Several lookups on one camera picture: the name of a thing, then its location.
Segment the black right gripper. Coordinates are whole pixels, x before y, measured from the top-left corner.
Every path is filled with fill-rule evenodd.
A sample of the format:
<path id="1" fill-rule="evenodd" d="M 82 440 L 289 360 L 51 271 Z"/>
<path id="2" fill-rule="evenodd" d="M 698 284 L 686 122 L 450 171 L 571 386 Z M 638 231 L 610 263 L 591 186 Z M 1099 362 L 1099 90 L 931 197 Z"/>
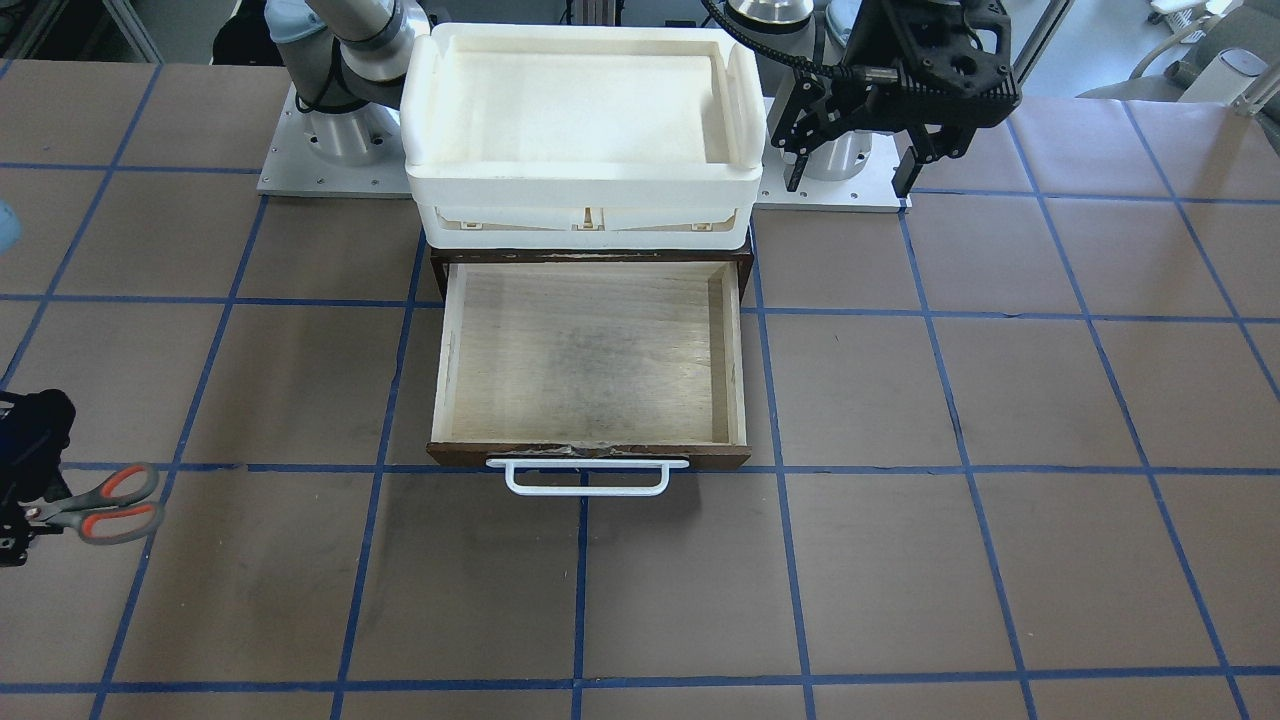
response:
<path id="1" fill-rule="evenodd" d="M 35 537 L 64 532 L 28 520 L 22 505 L 70 496 L 59 466 L 70 443 L 76 406 L 60 389 L 4 391 L 1 396 L 1 565 L 18 568 L 26 564 Z"/>

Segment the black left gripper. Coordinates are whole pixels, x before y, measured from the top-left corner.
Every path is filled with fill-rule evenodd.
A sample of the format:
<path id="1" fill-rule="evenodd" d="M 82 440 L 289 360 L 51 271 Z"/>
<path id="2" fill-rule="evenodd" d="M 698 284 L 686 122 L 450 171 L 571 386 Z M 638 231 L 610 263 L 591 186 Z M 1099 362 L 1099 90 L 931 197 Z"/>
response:
<path id="1" fill-rule="evenodd" d="M 799 191 L 810 154 L 827 142 L 854 131 L 906 132 L 892 178 L 895 196 L 906 199 L 925 165 L 961 156 L 978 129 L 1020 105 L 1011 36 L 1000 1 L 863 1 L 836 63 L 790 63 L 794 86 L 768 122 L 786 191 Z"/>

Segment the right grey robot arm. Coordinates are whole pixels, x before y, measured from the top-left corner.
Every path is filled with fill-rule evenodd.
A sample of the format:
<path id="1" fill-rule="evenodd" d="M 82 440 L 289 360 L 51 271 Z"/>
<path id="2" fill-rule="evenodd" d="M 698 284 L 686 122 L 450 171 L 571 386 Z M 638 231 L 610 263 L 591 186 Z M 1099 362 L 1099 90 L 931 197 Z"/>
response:
<path id="1" fill-rule="evenodd" d="M 294 79 L 297 140 L 315 149 L 269 152 L 278 196 L 407 199 L 398 110 L 413 41 L 431 31 L 419 1 L 269 1 L 271 41 Z M 134 462 L 73 495 L 61 475 L 76 406 L 60 389 L 3 393 L 3 565 L 27 562 L 41 536 L 74 532 L 87 544 L 152 536 L 165 509 L 157 469 Z"/>

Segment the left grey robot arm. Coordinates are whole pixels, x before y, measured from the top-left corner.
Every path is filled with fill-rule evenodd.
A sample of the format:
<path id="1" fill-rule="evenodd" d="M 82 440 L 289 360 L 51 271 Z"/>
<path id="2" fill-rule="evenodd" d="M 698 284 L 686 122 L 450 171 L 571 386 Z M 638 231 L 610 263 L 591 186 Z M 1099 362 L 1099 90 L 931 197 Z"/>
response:
<path id="1" fill-rule="evenodd" d="M 783 67 L 765 133 L 790 193 L 805 176 L 851 176 L 824 170 L 844 137 L 905 133 L 910 143 L 891 181 L 905 199 L 925 165 L 964 156 L 979 129 L 998 126 L 1021 101 L 1000 1 L 860 1 L 835 61 L 822 31 L 805 36 L 812 1 L 705 8 L 732 38 Z"/>

